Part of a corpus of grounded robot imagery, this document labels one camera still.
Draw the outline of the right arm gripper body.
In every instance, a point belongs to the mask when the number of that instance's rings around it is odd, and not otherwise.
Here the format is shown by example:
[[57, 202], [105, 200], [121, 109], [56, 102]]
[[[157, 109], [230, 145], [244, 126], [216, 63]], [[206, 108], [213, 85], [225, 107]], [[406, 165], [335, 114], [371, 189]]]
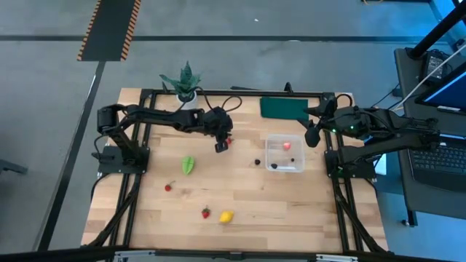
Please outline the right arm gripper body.
[[325, 112], [324, 110], [315, 110], [315, 116], [319, 118], [319, 122], [315, 125], [315, 129], [330, 130], [331, 132], [343, 132], [352, 129], [352, 109], [340, 108], [334, 111]]

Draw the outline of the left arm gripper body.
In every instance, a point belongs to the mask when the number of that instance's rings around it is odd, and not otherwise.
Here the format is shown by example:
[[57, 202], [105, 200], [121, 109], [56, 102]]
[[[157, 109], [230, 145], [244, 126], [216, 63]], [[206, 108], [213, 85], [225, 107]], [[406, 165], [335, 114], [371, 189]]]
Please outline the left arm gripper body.
[[203, 126], [206, 135], [225, 141], [233, 128], [230, 115], [221, 107], [216, 106], [203, 115]]

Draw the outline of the green toy starfruit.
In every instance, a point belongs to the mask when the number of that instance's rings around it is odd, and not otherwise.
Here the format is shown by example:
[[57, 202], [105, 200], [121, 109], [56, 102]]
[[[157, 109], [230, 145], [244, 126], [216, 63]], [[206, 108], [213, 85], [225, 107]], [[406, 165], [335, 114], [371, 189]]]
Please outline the green toy starfruit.
[[184, 175], [189, 175], [194, 168], [194, 158], [192, 156], [185, 156], [181, 161], [181, 168]]

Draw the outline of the clear plastic tupperware container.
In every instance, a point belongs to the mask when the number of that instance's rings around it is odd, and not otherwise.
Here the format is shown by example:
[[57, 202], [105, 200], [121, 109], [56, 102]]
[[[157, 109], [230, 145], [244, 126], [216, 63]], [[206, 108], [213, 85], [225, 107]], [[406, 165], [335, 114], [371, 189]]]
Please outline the clear plastic tupperware container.
[[[290, 143], [288, 151], [283, 149], [284, 143]], [[303, 172], [305, 153], [303, 138], [298, 135], [270, 134], [265, 141], [265, 167], [272, 172]]]

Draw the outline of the white plant pot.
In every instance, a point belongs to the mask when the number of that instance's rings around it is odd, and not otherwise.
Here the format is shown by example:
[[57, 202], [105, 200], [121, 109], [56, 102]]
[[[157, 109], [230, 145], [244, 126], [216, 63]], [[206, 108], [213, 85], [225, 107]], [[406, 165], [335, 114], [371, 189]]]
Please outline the white plant pot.
[[180, 105], [181, 110], [191, 110], [191, 109], [196, 109], [198, 106], [198, 97], [197, 93], [193, 92], [192, 93], [192, 98], [189, 100], [186, 100], [179, 95], [176, 95], [176, 99]]

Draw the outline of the folded dark green cloth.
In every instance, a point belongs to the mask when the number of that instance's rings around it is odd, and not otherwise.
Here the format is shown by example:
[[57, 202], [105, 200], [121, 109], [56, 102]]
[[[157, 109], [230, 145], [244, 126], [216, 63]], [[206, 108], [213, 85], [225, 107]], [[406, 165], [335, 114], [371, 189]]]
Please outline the folded dark green cloth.
[[262, 97], [259, 104], [263, 118], [285, 120], [309, 119], [309, 115], [304, 112], [308, 108], [308, 100]]

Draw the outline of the green striped-leaf plant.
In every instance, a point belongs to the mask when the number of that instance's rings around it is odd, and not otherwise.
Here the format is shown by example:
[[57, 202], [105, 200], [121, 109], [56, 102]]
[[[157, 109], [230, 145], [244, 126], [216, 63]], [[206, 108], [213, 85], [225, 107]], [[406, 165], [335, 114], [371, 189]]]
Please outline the green striped-leaf plant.
[[183, 102], [189, 102], [194, 98], [196, 87], [201, 81], [199, 74], [192, 73], [189, 61], [181, 69], [179, 79], [171, 79], [164, 74], [159, 76], [164, 82], [173, 86], [176, 95]]

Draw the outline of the black floor tape strip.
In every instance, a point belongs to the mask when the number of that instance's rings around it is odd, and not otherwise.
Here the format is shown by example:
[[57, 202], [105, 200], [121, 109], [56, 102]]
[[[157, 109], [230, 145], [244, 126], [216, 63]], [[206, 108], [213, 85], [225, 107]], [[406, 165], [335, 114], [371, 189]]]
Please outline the black floor tape strip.
[[44, 214], [44, 218], [37, 234], [36, 240], [33, 244], [33, 251], [48, 250], [52, 236], [55, 231], [56, 224], [62, 209], [66, 192], [68, 190], [71, 176], [76, 164], [76, 159], [79, 154], [79, 149], [82, 144], [82, 140], [85, 134], [87, 123], [90, 118], [92, 106], [95, 102], [95, 97], [98, 93], [98, 88], [103, 75], [106, 62], [99, 61], [97, 68], [95, 69], [92, 82], [87, 93], [87, 97], [84, 101], [82, 112], [77, 122], [76, 129], [72, 136], [71, 143], [68, 147], [65, 160], [61, 167], [57, 183], [55, 184], [52, 196], [47, 205], [47, 209]]
[[[0, 41], [81, 41], [79, 35], [0, 35]], [[133, 36], [133, 41], [419, 42], [421, 36]]]

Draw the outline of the dark grey operator desk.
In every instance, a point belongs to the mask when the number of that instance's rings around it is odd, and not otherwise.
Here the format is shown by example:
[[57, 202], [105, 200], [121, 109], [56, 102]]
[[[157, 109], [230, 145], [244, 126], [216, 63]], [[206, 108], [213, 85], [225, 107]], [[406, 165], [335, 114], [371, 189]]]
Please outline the dark grey operator desk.
[[[425, 86], [417, 87], [422, 61], [410, 58], [408, 56], [410, 50], [407, 47], [394, 51], [398, 81], [403, 96], [407, 96], [412, 90], [418, 95], [427, 89]], [[442, 133], [466, 137], [465, 115], [441, 112], [434, 107], [417, 104], [413, 95], [403, 103], [403, 110], [408, 117], [438, 119], [438, 129]], [[398, 156], [405, 203], [409, 210], [466, 220], [466, 193], [447, 191], [415, 181], [408, 158], [409, 151], [399, 151]]]

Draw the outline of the black laptop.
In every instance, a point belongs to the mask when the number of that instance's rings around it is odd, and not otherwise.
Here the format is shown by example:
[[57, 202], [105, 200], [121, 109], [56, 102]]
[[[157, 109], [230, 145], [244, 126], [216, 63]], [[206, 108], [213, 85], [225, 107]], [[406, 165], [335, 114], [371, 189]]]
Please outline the black laptop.
[[408, 150], [412, 178], [435, 188], [466, 193], [466, 136], [441, 134], [429, 151]]

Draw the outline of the black rig crossbar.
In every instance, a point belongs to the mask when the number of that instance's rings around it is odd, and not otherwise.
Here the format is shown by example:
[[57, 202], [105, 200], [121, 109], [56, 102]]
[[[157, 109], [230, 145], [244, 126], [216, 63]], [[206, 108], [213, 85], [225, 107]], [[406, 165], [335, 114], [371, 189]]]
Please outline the black rig crossbar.
[[131, 258], [138, 255], [143, 257], [222, 258], [229, 261], [243, 261], [245, 259], [293, 259], [313, 262], [453, 262], [396, 255], [391, 252], [370, 253], [354, 250], [343, 253], [287, 253], [138, 249], [121, 245], [105, 247], [83, 246], [65, 250], [40, 250], [27, 253], [0, 254], [0, 262], [96, 262], [110, 258]]

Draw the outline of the black-framed monitor screen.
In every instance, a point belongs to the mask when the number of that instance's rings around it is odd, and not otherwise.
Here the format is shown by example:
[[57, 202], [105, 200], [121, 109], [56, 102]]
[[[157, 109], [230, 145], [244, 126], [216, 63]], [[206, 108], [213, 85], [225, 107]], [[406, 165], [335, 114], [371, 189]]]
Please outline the black-framed monitor screen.
[[454, 114], [466, 115], [466, 61], [434, 87], [423, 92], [415, 103]]

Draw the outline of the black diagonal pole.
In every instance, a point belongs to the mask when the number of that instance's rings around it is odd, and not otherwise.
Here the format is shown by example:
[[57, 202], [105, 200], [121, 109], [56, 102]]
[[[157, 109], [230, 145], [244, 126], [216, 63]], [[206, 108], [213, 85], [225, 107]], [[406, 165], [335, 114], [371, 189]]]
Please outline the black diagonal pole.
[[431, 32], [423, 38], [423, 40], [408, 52], [408, 56], [412, 59], [417, 59], [423, 56], [434, 43], [436, 43], [443, 35], [452, 29], [460, 20], [466, 17], [466, 0], [462, 0], [453, 10], [447, 14]]

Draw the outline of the hazard striped floor mat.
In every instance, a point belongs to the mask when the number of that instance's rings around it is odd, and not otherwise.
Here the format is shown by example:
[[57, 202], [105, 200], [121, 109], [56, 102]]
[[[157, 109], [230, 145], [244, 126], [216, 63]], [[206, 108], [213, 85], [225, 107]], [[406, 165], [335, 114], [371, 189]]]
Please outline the hazard striped floor mat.
[[77, 55], [78, 61], [125, 61], [141, 0], [97, 0]]

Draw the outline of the dark grey chair base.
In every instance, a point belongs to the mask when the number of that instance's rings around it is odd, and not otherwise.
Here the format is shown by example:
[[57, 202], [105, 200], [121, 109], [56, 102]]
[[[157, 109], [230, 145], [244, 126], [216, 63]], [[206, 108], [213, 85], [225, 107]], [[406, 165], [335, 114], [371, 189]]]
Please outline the dark grey chair base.
[[21, 175], [25, 175], [28, 172], [28, 168], [12, 163], [12, 162], [8, 162], [3, 159], [0, 159], [0, 174], [3, 171], [11, 171], [11, 172], [16, 172]]

